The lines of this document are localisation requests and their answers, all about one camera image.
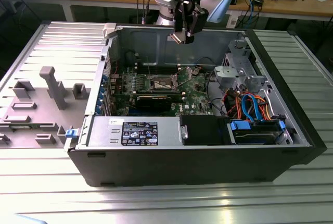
blue latch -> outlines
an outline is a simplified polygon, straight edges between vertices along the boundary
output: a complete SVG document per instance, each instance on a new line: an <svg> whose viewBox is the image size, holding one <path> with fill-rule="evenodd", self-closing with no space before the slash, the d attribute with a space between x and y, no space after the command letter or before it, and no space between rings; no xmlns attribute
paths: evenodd
<svg viewBox="0 0 333 224"><path fill-rule="evenodd" d="M285 125L285 123L284 123L283 121L279 121L279 125L280 125L280 127L281 127L283 130L286 129L286 125Z"/></svg>
<svg viewBox="0 0 333 224"><path fill-rule="evenodd" d="M66 136L66 138L78 138L79 137L79 129L66 130L65 136Z"/></svg>
<svg viewBox="0 0 333 224"><path fill-rule="evenodd" d="M248 121L232 121L230 124L231 130L245 130L245 129L251 129L250 123Z"/></svg>

floor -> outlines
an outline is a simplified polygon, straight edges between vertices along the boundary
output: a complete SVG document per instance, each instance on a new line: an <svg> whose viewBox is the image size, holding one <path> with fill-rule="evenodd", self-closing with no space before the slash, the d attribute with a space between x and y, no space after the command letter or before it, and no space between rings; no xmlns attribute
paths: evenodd
<svg viewBox="0 0 333 224"><path fill-rule="evenodd" d="M18 56L20 51L26 45L31 35L39 26L39 21L30 12L24 4L17 4L17 13L14 15L2 14L0 16L0 77L10 67L12 62ZM65 21L65 16L59 5L50 4L29 4L29 6L37 13L41 20L47 21ZM74 13L77 21L82 22L118 22L130 23L135 20L135 9L124 8L108 8L104 10L102 7L86 7L75 6ZM157 11L153 11L152 20L157 16ZM226 26L228 16L225 16L219 24L207 23L207 27L223 28ZM287 20L287 19L270 19L259 18L258 22L248 26L248 28L268 29L268 30L291 30L306 43L306 45L316 54L317 58L330 71L333 66L329 62L333 51L333 34L326 36L322 46L315 51L323 27L326 24L322 22L313 22L305 20Z"/></svg>

slotted metal platform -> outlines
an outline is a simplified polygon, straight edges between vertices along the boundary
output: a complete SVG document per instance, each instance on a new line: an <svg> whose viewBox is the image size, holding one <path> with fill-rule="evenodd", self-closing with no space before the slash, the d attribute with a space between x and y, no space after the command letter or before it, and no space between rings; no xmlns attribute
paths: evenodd
<svg viewBox="0 0 333 224"><path fill-rule="evenodd" d="M91 88L105 46L103 27L102 23L78 22L41 25L0 81L0 118L15 97L12 87L19 79L29 80L36 88L47 88L39 75L43 66L53 66L55 78L65 88L75 83Z"/></svg>
<svg viewBox="0 0 333 224"><path fill-rule="evenodd" d="M30 50L45 40L39 37L46 30L43 26L34 36ZM92 188L61 148L0 150L2 211L54 224L333 223L331 78L297 37L286 32L256 33L325 141L328 150L323 155L308 165L292 167L271 183ZM91 42L102 44L102 40Z"/></svg>

electronic device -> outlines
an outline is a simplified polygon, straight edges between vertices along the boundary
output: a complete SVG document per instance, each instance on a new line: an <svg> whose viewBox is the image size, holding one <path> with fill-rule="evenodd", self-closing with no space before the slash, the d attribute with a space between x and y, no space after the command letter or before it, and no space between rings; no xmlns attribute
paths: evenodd
<svg viewBox="0 0 333 224"><path fill-rule="evenodd" d="M313 115L329 102L299 89L329 93L331 78L287 32L178 45L171 27L82 24L42 25L0 82L0 148L64 147L91 186L272 181L326 150ZM277 41L306 77L278 70Z"/></svg>

